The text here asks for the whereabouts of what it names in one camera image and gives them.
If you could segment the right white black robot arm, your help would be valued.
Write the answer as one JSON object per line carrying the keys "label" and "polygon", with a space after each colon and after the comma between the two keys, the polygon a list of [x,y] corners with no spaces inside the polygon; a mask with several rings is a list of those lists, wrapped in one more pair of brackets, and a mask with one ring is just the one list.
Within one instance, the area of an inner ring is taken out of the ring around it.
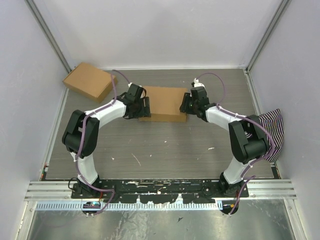
{"label": "right white black robot arm", "polygon": [[260,119],[256,115],[237,115],[209,103],[205,93],[184,93],[179,110],[228,131],[232,159],[227,169],[220,174],[218,190],[223,196],[232,197],[242,187],[250,164],[270,150]]}

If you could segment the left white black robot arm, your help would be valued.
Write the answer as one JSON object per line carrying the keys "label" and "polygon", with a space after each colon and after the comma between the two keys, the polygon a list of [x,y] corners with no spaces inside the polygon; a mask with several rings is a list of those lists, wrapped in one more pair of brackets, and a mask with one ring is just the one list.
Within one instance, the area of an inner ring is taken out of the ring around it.
{"label": "left white black robot arm", "polygon": [[150,99],[147,96],[133,101],[118,96],[107,104],[89,111],[75,110],[62,136],[62,143],[70,152],[77,171],[77,183],[73,191],[88,198],[95,198],[102,189],[96,171],[93,153],[97,147],[99,130],[113,120],[151,117]]}

